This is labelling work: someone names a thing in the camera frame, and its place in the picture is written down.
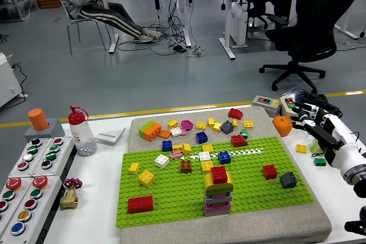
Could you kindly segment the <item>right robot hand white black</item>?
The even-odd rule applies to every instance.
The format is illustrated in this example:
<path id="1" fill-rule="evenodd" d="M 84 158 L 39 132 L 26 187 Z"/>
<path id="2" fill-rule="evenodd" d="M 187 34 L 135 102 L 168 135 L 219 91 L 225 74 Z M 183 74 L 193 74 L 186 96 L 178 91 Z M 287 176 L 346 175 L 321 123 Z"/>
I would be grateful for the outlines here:
<path id="1" fill-rule="evenodd" d="M 365 180 L 365 158 L 359 153 L 355 137 L 335 115 L 308 103 L 295 103 L 293 127 L 311 134 L 324 150 L 328 164 L 340 170 L 350 185 Z"/>

